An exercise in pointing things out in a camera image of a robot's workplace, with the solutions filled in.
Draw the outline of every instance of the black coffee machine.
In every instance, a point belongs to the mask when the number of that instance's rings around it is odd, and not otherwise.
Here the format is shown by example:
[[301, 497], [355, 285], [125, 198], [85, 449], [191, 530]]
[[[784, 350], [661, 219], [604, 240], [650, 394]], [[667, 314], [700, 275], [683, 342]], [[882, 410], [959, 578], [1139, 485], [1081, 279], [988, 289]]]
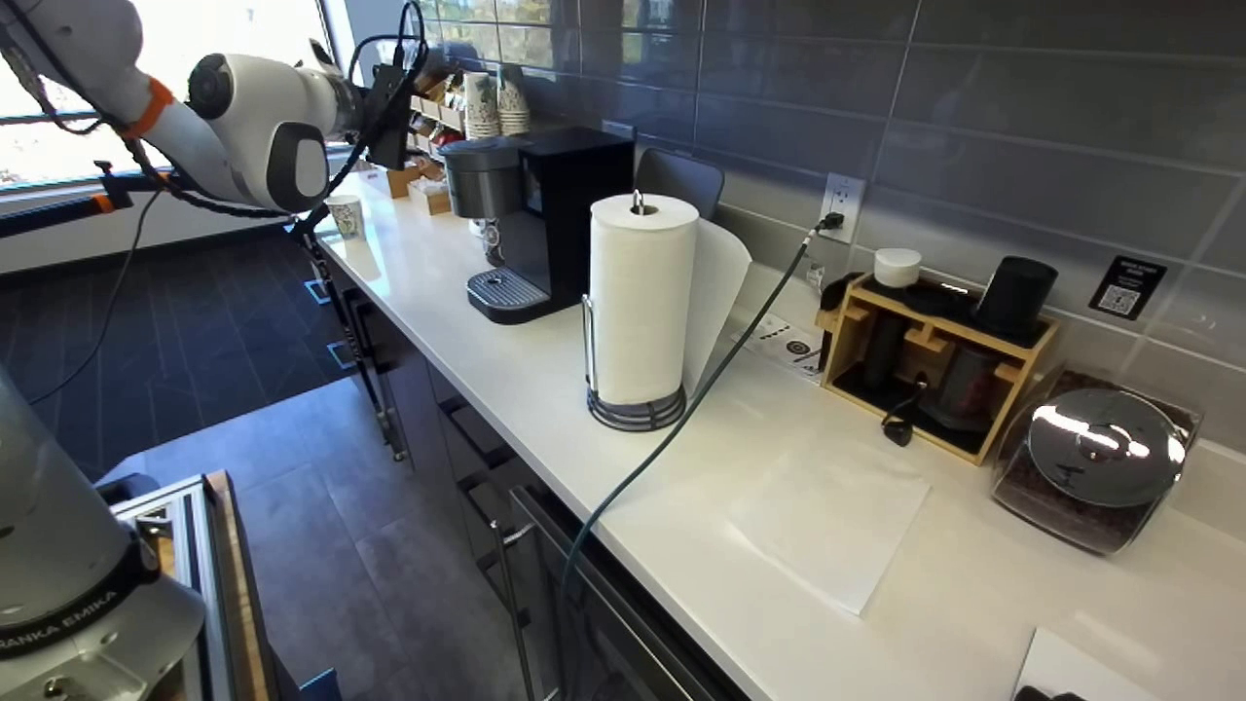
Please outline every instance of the black coffee machine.
[[525, 323], [587, 293], [587, 206], [630, 192], [630, 138], [562, 128], [443, 149], [461, 219], [492, 227], [493, 267], [467, 301], [493, 323]]

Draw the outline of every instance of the white countertop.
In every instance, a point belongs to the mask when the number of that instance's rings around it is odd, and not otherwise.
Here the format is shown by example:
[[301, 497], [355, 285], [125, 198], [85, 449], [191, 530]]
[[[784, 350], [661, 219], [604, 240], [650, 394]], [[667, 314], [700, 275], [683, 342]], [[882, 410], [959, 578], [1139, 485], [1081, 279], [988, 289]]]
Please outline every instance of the white countertop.
[[[382, 172], [352, 188], [368, 238], [329, 233], [329, 253], [586, 517], [660, 437], [587, 416], [580, 310], [493, 328], [465, 293], [461, 219], [395, 201]], [[1035, 628], [1153, 698], [1241, 698], [1238, 456], [1197, 449], [1184, 485], [1115, 558], [1017, 520], [988, 482], [946, 450], [891, 449], [875, 416], [753, 342], [600, 538], [753, 698], [997, 701]], [[862, 615], [845, 593], [874, 571], [854, 558], [882, 569]]]

